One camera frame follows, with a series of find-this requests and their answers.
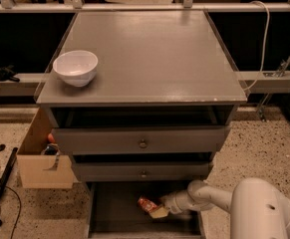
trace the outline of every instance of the red object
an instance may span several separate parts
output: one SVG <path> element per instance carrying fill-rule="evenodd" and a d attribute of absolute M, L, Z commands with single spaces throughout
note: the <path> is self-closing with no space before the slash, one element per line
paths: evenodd
<path fill-rule="evenodd" d="M 158 206 L 147 198 L 141 196 L 138 200 L 138 205 L 142 208 L 143 211 L 149 213 L 158 208 Z"/>
<path fill-rule="evenodd" d="M 54 136 L 51 133 L 48 133 L 47 140 L 49 143 L 56 143 Z"/>

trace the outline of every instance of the terrazzo floor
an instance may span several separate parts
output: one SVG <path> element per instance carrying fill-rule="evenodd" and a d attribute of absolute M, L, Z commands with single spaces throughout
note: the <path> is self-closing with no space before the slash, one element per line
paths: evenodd
<path fill-rule="evenodd" d="M 0 175 L 13 147 L 20 146 L 36 108 L 0 108 Z M 214 159 L 207 182 L 232 191 L 246 177 L 259 177 L 272 183 L 290 198 L 290 122 L 278 108 L 266 110 L 262 122 L 253 108 L 241 108 L 231 123 L 224 147 Z M 89 195 L 80 183 L 73 189 L 24 189 L 17 163 L 8 186 L 20 196 L 22 210 L 14 239 L 84 238 L 87 229 Z M 19 203 L 6 189 L 0 201 L 0 239 L 11 237 Z M 202 212 L 207 239 L 229 238 L 229 215 L 214 207 Z"/>

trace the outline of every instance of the cardboard box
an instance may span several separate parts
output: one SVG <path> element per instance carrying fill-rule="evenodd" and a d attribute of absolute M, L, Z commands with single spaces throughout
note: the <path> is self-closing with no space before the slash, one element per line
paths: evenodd
<path fill-rule="evenodd" d="M 46 113 L 39 109 L 17 152 L 20 177 L 24 188 L 72 188 L 74 173 L 71 160 L 67 155 L 60 155 L 56 170 L 51 168 L 55 155 L 42 155 L 46 148 L 47 135 L 52 126 Z"/>

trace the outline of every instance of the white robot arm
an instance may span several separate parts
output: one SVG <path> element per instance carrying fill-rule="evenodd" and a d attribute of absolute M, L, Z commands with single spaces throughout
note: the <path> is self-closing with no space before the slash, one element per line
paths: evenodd
<path fill-rule="evenodd" d="M 187 190 L 164 196 L 162 203 L 173 214 L 214 205 L 223 209 L 231 215 L 231 239 L 290 239 L 290 200 L 258 178 L 242 180 L 233 193 L 194 180 Z"/>

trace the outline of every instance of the drawer handle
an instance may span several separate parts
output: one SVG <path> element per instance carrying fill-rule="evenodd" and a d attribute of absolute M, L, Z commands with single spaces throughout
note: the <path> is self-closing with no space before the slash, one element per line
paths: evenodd
<path fill-rule="evenodd" d="M 146 171 L 142 171 L 141 177 L 143 179 L 145 179 L 147 177 L 147 172 Z"/>
<path fill-rule="evenodd" d="M 147 148 L 147 143 L 144 139 L 142 139 L 140 142 L 139 142 L 139 147 L 140 148 Z"/>

